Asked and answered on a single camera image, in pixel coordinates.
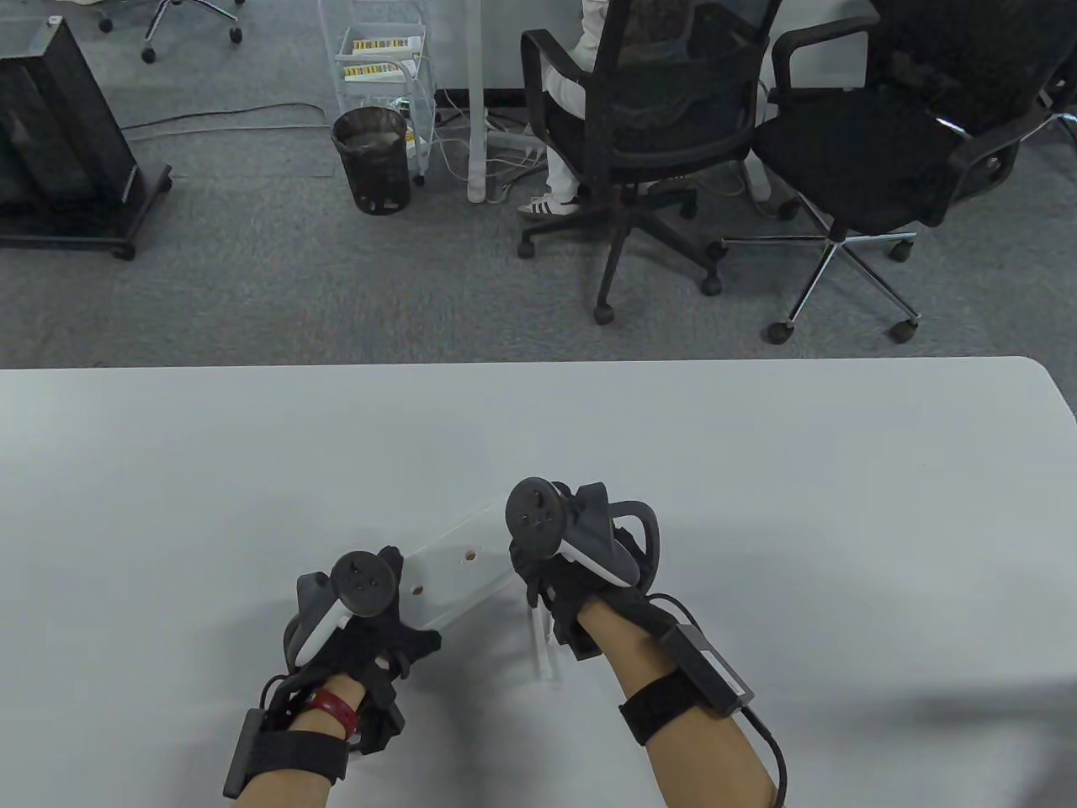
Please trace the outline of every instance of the velcro strap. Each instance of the velcro strap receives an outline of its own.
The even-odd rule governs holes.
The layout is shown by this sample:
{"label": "velcro strap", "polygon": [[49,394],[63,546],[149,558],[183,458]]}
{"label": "velcro strap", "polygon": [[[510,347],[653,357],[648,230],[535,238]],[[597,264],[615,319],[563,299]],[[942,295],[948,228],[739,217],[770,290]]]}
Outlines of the velcro strap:
{"label": "velcro strap", "polygon": [[248,777],[282,769],[311,771],[332,785],[348,769],[348,742],[324,733],[262,733],[254,739]]}
{"label": "velcro strap", "polygon": [[703,701],[703,695],[679,668],[632,696],[620,706],[620,714],[642,747],[663,726]]}

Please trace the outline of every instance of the black trash can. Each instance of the black trash can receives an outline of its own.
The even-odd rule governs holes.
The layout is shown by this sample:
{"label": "black trash can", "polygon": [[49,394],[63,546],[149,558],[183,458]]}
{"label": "black trash can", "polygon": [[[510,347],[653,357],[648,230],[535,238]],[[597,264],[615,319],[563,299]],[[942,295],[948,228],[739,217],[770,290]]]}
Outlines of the black trash can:
{"label": "black trash can", "polygon": [[389,215],[411,201],[407,168],[407,121],[395,110],[362,107],[333,124],[355,205],[370,215]]}

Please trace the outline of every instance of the human arm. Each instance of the human arm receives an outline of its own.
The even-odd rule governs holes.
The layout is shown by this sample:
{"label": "human arm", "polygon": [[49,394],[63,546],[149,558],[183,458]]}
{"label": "human arm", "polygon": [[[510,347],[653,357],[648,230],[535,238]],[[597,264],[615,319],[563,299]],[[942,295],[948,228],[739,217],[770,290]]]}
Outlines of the human arm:
{"label": "human arm", "polygon": [[[628,698],[676,669],[657,640],[598,598],[581,609],[578,621]],[[731,718],[695,707],[659,729],[646,749],[669,808],[770,808],[774,803],[767,769]]]}
{"label": "human arm", "polygon": [[[331,678],[323,685],[347,702],[352,710],[359,708],[366,688],[348,675]],[[345,739],[344,726],[322,710],[299,713],[289,732],[322,733]],[[330,797],[330,781],[312,771],[282,769],[266,771],[254,777],[236,800],[236,808],[324,808]]]}

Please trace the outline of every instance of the office chair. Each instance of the office chair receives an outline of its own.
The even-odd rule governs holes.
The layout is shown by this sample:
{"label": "office chair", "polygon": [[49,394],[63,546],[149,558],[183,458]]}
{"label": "office chair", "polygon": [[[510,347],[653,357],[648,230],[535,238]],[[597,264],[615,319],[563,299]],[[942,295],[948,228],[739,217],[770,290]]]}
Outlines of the office chair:
{"label": "office chair", "polygon": [[[592,203],[563,219],[526,227],[517,253],[532,257],[537,235],[612,223],[593,310],[599,325],[613,322],[610,287],[625,240],[637,227],[702,267],[703,294],[721,294],[717,261],[656,215],[677,206],[683,218],[694,218],[696,191],[647,194],[639,185],[747,156],[759,69],[780,1],[611,0],[591,72],[579,68],[549,31],[523,33],[531,127],[590,190]],[[543,92],[543,58],[586,89],[586,120]]]}
{"label": "office chair", "polygon": [[[782,218],[802,208],[819,234],[726,237],[708,247],[721,259],[731,245],[822,245],[793,309],[766,330],[774,345],[793,335],[836,255],[905,312],[890,336],[904,344],[915,335],[920,314],[853,248],[896,241],[890,257],[907,261],[915,234],[894,231],[915,221],[937,227],[951,206],[1001,184],[1021,141],[1044,122],[1037,96],[1077,41],[1077,2],[900,0],[878,8],[879,19],[791,31],[774,44],[779,115],[758,128],[753,148],[796,193]],[[794,88],[795,52],[863,31],[863,88]]]}
{"label": "office chair", "polygon": [[[160,27],[160,22],[165,18],[165,12],[168,11],[169,5],[181,5],[183,3],[183,0],[154,1],[157,3],[157,8],[154,9],[153,17],[150,18],[150,26],[145,30],[145,37],[143,38],[142,44],[142,61],[146,65],[151,65],[157,60],[157,52],[153,50],[153,37],[157,32],[157,28]],[[122,3],[121,10],[132,8],[141,4],[142,2],[151,2],[151,0],[126,0]],[[191,0],[191,2],[220,14],[222,17],[230,22],[232,29],[228,31],[228,38],[237,45],[243,41],[243,30],[239,27],[239,18],[235,14],[229,14],[224,9],[209,2],[209,0]],[[233,2],[236,3],[236,5],[242,5],[247,2],[247,0],[233,0]],[[110,15],[104,11],[97,11],[97,14],[100,17],[97,22],[98,29],[100,29],[101,33],[109,33],[114,27],[112,19],[115,14],[113,13]]]}

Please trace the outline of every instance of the red bracelet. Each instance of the red bracelet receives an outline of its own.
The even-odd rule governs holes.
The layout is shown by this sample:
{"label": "red bracelet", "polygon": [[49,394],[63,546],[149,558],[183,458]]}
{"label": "red bracelet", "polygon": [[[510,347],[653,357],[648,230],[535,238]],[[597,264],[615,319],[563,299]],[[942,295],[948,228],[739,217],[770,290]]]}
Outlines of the red bracelet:
{"label": "red bracelet", "polygon": [[322,710],[327,712],[334,719],[336,719],[340,726],[344,727],[345,739],[350,738],[359,729],[359,715],[355,711],[348,707],[348,702],[340,698],[335,693],[330,693],[328,691],[321,689],[318,691],[310,700],[307,701],[307,707],[311,710]]}

